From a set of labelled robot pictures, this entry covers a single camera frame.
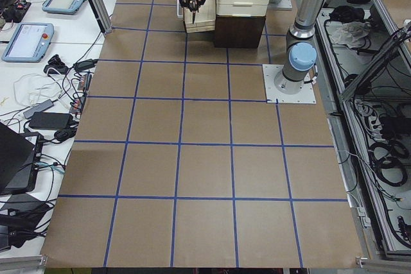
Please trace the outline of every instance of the cable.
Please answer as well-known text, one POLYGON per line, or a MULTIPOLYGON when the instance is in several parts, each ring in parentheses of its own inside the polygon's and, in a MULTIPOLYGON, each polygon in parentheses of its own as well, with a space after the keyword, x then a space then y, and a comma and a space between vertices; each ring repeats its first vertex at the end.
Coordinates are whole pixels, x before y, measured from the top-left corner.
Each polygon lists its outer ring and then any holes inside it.
POLYGON ((355 202, 357 203, 357 206, 363 207, 362 203, 359 201, 359 199, 354 194, 347 192, 347 195, 351 196, 352 199, 355 200, 355 202))
POLYGON ((41 155, 42 157, 47 157, 47 158, 50 158, 50 159, 52 159, 52 160, 54 160, 54 161, 56 161, 57 163, 58 163, 58 165, 60 165, 63 169, 65 169, 66 170, 66 166, 65 165, 63 165, 62 163, 61 163, 61 161, 59 161, 57 158, 55 158, 55 157, 51 157, 51 156, 49 156, 49 155, 47 155, 47 154, 44 154, 44 153, 42 153, 42 155, 41 155))

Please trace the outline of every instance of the black power brick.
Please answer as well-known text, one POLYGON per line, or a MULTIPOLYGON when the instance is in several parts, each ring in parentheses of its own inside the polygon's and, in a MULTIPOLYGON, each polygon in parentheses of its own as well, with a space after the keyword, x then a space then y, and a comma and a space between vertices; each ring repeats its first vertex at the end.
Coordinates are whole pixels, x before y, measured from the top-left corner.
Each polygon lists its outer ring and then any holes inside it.
POLYGON ((92 69, 97 64, 97 59, 87 59, 81 62, 77 62, 73 65, 74 70, 79 73, 84 70, 92 69))

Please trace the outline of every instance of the black cable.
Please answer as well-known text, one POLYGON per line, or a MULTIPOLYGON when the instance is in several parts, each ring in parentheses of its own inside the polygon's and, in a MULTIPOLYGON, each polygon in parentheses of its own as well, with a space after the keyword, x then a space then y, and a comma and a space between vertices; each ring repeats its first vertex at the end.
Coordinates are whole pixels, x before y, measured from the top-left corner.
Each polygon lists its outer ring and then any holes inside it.
POLYGON ((42 153, 41 156, 42 156, 42 157, 48 157, 48 158, 51 158, 52 160, 55 160, 55 161, 58 163, 58 165, 60 165, 63 169, 66 170, 66 166, 63 165, 63 164, 61 163, 61 161, 59 161, 57 158, 51 157, 51 156, 49 156, 49 155, 47 155, 47 154, 44 154, 44 153, 42 153))
POLYGON ((5 114, 1 114, 0 117, 10 115, 10 114, 12 114, 12 113, 14 113, 14 112, 17 112, 17 114, 18 114, 19 112, 22 112, 23 110, 26 110, 27 108, 31 108, 31 107, 32 107, 32 106, 27 106, 27 107, 22 108, 22 109, 13 110, 13 111, 11 111, 11 112, 7 112, 7 113, 5 113, 5 114))
POLYGON ((64 165, 65 166, 67 166, 67 161, 69 160, 70 153, 71 153, 71 149, 69 150, 69 153, 67 153, 66 158, 64 159, 64 165))

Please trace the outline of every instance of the blue tape line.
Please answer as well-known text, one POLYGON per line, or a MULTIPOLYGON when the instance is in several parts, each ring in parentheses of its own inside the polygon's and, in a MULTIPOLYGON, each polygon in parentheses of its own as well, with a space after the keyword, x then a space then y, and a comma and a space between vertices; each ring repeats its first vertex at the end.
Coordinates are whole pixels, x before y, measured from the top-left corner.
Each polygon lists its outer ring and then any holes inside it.
MULTIPOLYGON (((117 27, 117 26, 113 26, 113 29, 131 30, 131 31, 146 31, 146 30, 140 29, 140 28, 117 27)), ((149 31, 149 32, 185 33, 185 31, 183 31, 183 30, 155 30, 155 29, 150 29, 150 30, 147 30, 147 31, 149 31)))
MULTIPOLYGON (((151 5, 151 8, 150 8, 150 14, 148 16, 146 37, 144 39, 143 51, 141 53, 140 70, 139 70, 139 74, 138 74, 138 77, 137 77, 136 88, 134 90, 134 97, 137 96, 137 90, 138 90, 138 87, 139 87, 140 76, 141 76, 141 66, 143 65, 144 52, 146 50, 146 43, 147 43, 147 38, 148 38, 148 29, 150 28, 150 21, 151 21, 152 13, 153 13, 153 3, 154 3, 154 0, 152 0, 152 5, 151 5)), ((115 217, 116 217, 118 196, 119 196, 119 191, 120 191, 120 187, 121 187, 121 180, 122 180, 122 177, 123 177, 125 157, 126 157, 126 154, 127 154, 128 140, 130 138, 130 132, 131 132, 131 127, 132 127, 135 107, 136 107, 136 98, 133 99, 133 105, 132 105, 131 114, 130 114, 130 121, 128 123, 128 131, 127 131, 127 137, 126 137, 126 142, 125 142, 125 147, 124 147, 124 152, 123 152, 123 159, 121 161, 121 168, 120 168, 119 178, 118 178, 118 182, 117 182, 116 199, 114 200, 114 206, 113 206, 113 213, 112 213, 112 217, 111 217, 109 236, 108 236, 108 239, 107 239, 107 246, 106 246, 106 252, 105 252, 104 263, 103 263, 104 268, 107 267, 107 260, 109 258, 109 253, 110 253, 110 244, 111 244, 112 231, 113 231, 113 228, 114 228, 114 220, 115 220, 115 217)))
POLYGON ((157 101, 207 101, 207 102, 244 102, 244 103, 266 103, 266 101, 256 99, 207 99, 207 98, 162 98, 162 97, 146 97, 146 96, 94 96, 88 95, 88 98, 95 99, 152 99, 157 101))
POLYGON ((278 120, 278 127, 279 127, 280 140, 281 140, 281 146, 282 146, 281 149, 283 151, 284 169, 285 169, 285 175, 286 175, 286 179, 287 179, 288 194, 290 195, 290 208, 291 208, 291 214, 292 214, 292 219, 293 219, 295 243, 297 244, 297 253, 298 253, 298 258, 299 258, 299 262, 300 262, 300 267, 303 268, 304 264, 302 262, 300 239, 299 239, 299 236, 298 236, 297 221, 295 219, 295 211, 294 211, 294 204, 293 204, 293 200, 292 200, 293 197, 292 197, 292 190, 291 190, 291 183, 290 183, 290 175, 288 174, 287 157, 286 157, 285 147, 284 147, 283 128, 282 128, 282 125, 281 125, 281 115, 280 115, 278 101, 275 103, 275 111, 277 112, 277 120, 278 120))
POLYGON ((184 48, 184 68, 182 75, 182 89, 181 89, 181 114, 179 127, 179 146, 177 149, 177 167, 175 171, 175 187, 174 187, 174 207, 173 207, 173 226, 171 229, 171 253, 170 253, 170 267, 174 265, 174 248, 175 248, 175 224, 177 216, 177 196, 179 190, 179 172, 180 172, 180 157, 181 157, 181 140, 182 140, 182 125, 184 121, 184 97, 186 91, 186 72, 187 72, 187 53, 188 53, 188 35, 186 34, 186 45, 184 48))
POLYGON ((78 143, 100 143, 100 144, 171 144, 171 145, 181 145, 181 146, 233 146, 233 147, 257 147, 257 148, 334 148, 333 146, 319 146, 316 144, 218 144, 218 143, 207 143, 207 142, 168 142, 168 141, 104 141, 104 140, 75 140, 78 143))
MULTIPOLYGON (((149 3, 116 3, 116 5, 119 4, 121 6, 149 6, 149 3)), ((169 3, 154 3, 154 6, 175 6, 175 4, 169 4, 169 3)))
POLYGON ((237 236, 237 212, 236 212, 236 184, 234 175, 234 150, 233 150, 233 139, 232 139, 232 109, 231 109, 231 79, 230 79, 230 61, 229 61, 229 50, 225 49, 227 57, 227 82, 228 82, 228 93, 229 93, 229 123, 230 123, 230 161, 231 161, 231 189, 232 189, 232 220, 234 225, 234 252, 236 258, 236 268, 240 267, 240 260, 238 258, 238 236, 237 236))
POLYGON ((196 197, 196 196, 137 196, 137 195, 86 195, 59 194, 63 198, 100 198, 100 199, 160 199, 160 200, 227 200, 227 201, 292 201, 292 202, 348 202, 344 198, 264 198, 264 197, 196 197))

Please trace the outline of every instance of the electronic equipment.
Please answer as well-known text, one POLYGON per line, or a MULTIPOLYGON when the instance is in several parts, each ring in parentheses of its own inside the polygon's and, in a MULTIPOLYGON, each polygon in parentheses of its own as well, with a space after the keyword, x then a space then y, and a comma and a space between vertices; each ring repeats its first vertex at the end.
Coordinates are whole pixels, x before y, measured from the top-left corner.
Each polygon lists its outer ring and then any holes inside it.
POLYGON ((43 148, 43 136, 37 132, 17 135, 22 137, 25 142, 29 143, 30 153, 26 157, 26 160, 15 169, 13 178, 9 181, 6 187, 0 191, 0 195, 22 194, 31 192, 35 188, 39 167, 34 163, 40 160, 43 148))
POLYGON ((0 225, 0 253, 10 249, 8 244, 8 227, 0 225))
POLYGON ((39 62, 46 54, 53 34, 52 24, 22 22, 14 31, 1 60, 5 62, 39 62))
POLYGON ((34 145, 9 127, 0 123, 0 194, 17 173, 31 169, 34 145))
POLYGON ((28 124, 35 130, 61 130, 68 128, 73 117, 70 114, 57 112, 35 112, 28 124))
POLYGON ((48 13, 74 14, 83 2, 84 0, 47 0, 42 10, 48 13))
POLYGON ((42 102, 42 103, 40 103, 40 104, 38 104, 34 107, 31 107, 29 110, 23 112, 23 116, 26 119, 30 119, 31 117, 33 117, 33 114, 35 112, 43 112, 43 111, 45 111, 45 110, 47 110, 47 109, 49 109, 53 106, 54 106, 54 103, 50 99, 47 99, 44 102, 42 102))
POLYGON ((51 210, 47 203, 29 194, 13 195, 8 201, 0 209, 0 252, 11 246, 20 248, 26 241, 37 237, 35 232, 43 231, 46 226, 36 227, 51 210))
POLYGON ((21 22, 26 15, 31 3, 18 1, 3 9, 2 17, 6 22, 21 22))
POLYGON ((52 74, 66 75, 69 72, 69 67, 60 59, 58 54, 55 54, 47 61, 47 65, 44 67, 44 72, 50 76, 52 74))

